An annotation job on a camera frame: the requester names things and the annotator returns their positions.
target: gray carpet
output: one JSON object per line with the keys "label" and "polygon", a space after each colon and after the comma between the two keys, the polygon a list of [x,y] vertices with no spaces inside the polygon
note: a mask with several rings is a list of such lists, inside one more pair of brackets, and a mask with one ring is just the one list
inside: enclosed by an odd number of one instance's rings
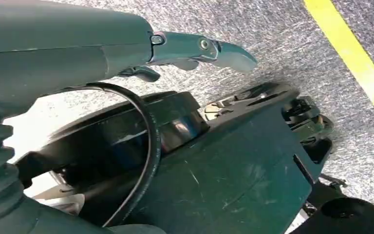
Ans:
{"label": "gray carpet", "polygon": [[[335,152],[325,172],[347,180],[347,194],[374,202],[374,107],[322,34],[301,0],[58,0],[143,16],[157,31],[203,34],[244,46],[259,61],[250,74],[201,65],[184,72],[155,68],[153,84],[113,79],[142,95],[190,91],[201,105],[241,88],[282,81],[314,98],[336,124]],[[374,60],[374,1],[336,0],[359,41]],[[40,99],[29,113],[12,119],[16,135],[8,142],[17,155],[43,136],[117,99],[101,93],[62,94]],[[20,129],[30,127],[28,131]]]}

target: robotic arm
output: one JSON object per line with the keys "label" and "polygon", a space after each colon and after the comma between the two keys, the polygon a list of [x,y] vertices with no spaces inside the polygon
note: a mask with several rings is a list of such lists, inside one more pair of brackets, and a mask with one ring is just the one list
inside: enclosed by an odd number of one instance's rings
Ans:
{"label": "robotic arm", "polygon": [[239,46],[203,36],[153,32],[126,13],[31,0],[0,0],[0,234],[110,233],[23,195],[5,118],[25,113],[35,100],[65,87],[114,76],[158,79],[150,65],[184,70],[198,62],[250,71],[255,59]]}

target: yellow floor line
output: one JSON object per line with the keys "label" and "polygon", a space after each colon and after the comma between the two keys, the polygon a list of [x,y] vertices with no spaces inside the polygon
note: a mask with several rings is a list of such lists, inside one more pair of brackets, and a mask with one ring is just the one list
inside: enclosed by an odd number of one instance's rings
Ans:
{"label": "yellow floor line", "polygon": [[307,10],[374,105],[374,63],[371,58],[331,0],[304,1]]}

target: black cable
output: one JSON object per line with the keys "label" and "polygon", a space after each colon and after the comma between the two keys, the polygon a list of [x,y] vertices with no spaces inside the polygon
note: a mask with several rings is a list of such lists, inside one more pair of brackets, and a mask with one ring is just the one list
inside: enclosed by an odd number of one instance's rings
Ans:
{"label": "black cable", "polygon": [[143,171],[141,172],[141,175],[131,192],[114,212],[114,214],[112,214],[104,225],[102,225],[102,227],[109,226],[113,221],[114,223],[119,222],[121,224],[143,197],[159,166],[161,157],[161,139],[157,122],[154,116],[148,111],[144,101],[137,94],[126,88],[109,83],[95,82],[80,87],[65,88],[59,93],[78,90],[101,90],[104,92],[118,94],[127,99],[137,109],[146,123],[149,147]]}

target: metal screw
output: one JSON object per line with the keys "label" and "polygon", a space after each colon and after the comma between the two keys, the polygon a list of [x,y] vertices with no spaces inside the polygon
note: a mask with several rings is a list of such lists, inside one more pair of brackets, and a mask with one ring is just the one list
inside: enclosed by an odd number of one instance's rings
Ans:
{"label": "metal screw", "polygon": [[164,38],[162,38],[160,35],[151,36],[150,40],[153,45],[162,44],[164,42]]}
{"label": "metal screw", "polygon": [[206,39],[201,39],[200,47],[201,47],[202,50],[208,49],[208,41]]}

